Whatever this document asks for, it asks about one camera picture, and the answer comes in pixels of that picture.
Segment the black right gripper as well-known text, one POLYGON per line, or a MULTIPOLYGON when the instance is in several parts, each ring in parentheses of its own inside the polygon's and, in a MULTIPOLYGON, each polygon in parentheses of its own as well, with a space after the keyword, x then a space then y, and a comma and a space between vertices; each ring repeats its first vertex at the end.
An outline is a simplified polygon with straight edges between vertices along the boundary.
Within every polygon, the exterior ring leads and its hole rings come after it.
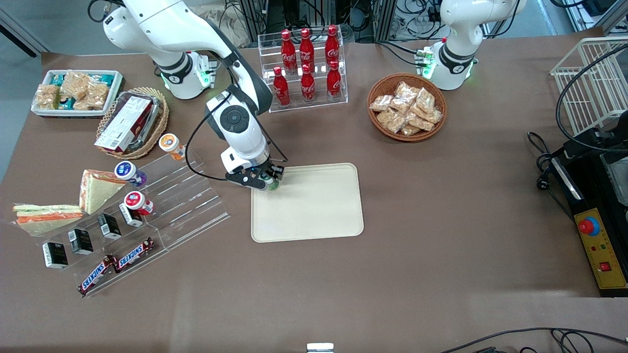
POLYGON ((251 189, 273 191, 280 187, 284 171, 283 166, 265 162, 257 167, 239 168, 233 174, 226 174, 226 180, 251 189))

